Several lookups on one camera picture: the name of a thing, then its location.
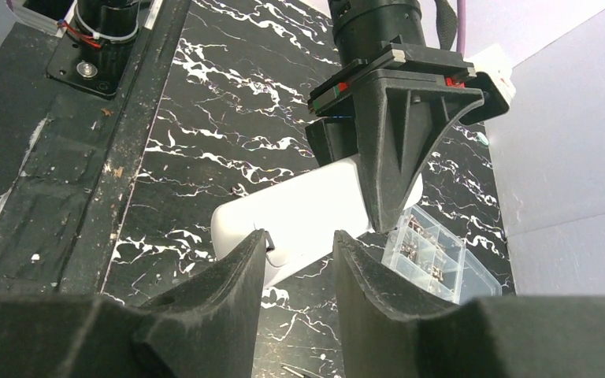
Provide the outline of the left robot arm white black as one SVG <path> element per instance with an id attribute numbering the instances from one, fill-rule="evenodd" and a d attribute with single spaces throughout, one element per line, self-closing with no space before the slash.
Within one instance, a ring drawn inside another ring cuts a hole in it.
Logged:
<path id="1" fill-rule="evenodd" d="M 515 90 L 485 56 L 453 50 L 456 8 L 436 3 L 440 45 L 426 45 L 416 1 L 331 1 L 342 68 L 310 93 L 306 137 L 320 165 L 358 157 L 369 224 L 391 231 L 446 130 L 501 116 Z"/>

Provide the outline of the white remote control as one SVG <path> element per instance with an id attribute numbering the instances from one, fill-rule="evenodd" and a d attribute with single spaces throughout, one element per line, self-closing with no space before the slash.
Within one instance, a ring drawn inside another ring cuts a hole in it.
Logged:
<path id="1" fill-rule="evenodd" d="M 210 225 L 217 259 L 253 230 L 266 230 L 264 286 L 272 287 L 329 254 L 335 231 L 372 232 L 358 168 L 353 155 L 218 206 Z"/>

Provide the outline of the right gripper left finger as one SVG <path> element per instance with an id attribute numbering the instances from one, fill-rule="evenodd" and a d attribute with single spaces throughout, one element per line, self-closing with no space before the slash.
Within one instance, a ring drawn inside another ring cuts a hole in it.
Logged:
<path id="1" fill-rule="evenodd" d="M 267 234 L 141 306 L 0 294 L 0 377 L 249 377 Z"/>

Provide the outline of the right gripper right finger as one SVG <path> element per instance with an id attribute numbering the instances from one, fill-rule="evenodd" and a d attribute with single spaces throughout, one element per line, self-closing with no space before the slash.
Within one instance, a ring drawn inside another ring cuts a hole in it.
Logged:
<path id="1" fill-rule="evenodd" d="M 338 230 L 348 377 L 605 377 L 605 296 L 498 296 L 457 305 L 413 285 Z"/>

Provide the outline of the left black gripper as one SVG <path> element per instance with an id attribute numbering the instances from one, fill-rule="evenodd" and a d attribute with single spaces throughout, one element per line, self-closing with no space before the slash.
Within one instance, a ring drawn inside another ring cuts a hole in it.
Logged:
<path id="1" fill-rule="evenodd" d="M 355 58 L 310 92 L 318 117 L 305 127 L 320 167 L 358 153 L 358 177 L 373 230 L 391 231 L 414 183 L 443 134 L 459 119 L 476 124 L 510 110 L 484 73 L 457 52 L 384 43 L 375 56 Z"/>

